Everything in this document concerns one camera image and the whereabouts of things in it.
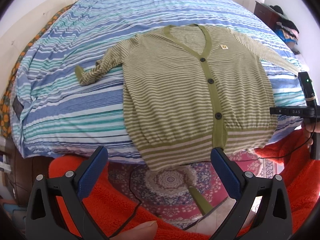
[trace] finger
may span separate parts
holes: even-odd
[[[311,132],[307,131],[306,129],[303,130],[303,134],[307,139],[311,136]]]
[[[310,140],[307,142],[307,145],[308,145],[308,146],[313,145],[313,140],[312,140],[312,138],[310,138]]]
[[[122,232],[111,240],[153,240],[158,229],[156,221],[148,221],[133,229]]]
[[[315,132],[320,132],[320,122],[316,123],[316,128],[315,128],[315,123],[306,124],[306,130],[308,130],[309,132],[312,132],[313,129],[315,129]]]

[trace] rubber band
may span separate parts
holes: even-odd
[[[316,96],[313,96],[313,97],[311,97],[311,98],[305,98],[305,100],[306,100],[307,102],[313,101],[313,100],[315,100],[315,99],[316,99]]]

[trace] bed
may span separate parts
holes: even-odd
[[[273,31],[231,0],[79,0],[26,51],[17,69],[10,122],[21,155],[88,156],[103,145],[110,161],[144,163],[124,125],[122,67],[85,87],[79,85],[74,68],[93,68],[107,48],[136,33],[194,23],[246,33],[306,71]],[[276,106],[305,105],[293,74],[261,63]],[[279,116],[269,143],[284,138],[301,121]]]

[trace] cardigan button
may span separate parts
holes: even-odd
[[[216,113],[216,114],[214,115],[214,117],[219,120],[219,119],[222,118],[222,114],[221,114],[221,113]]]

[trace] pile of clothes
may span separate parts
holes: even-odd
[[[273,30],[280,38],[284,41],[287,46],[292,49],[299,40],[299,30],[296,25],[288,19],[288,17],[283,12],[282,8],[278,5],[270,5],[274,11],[276,11],[280,18]]]

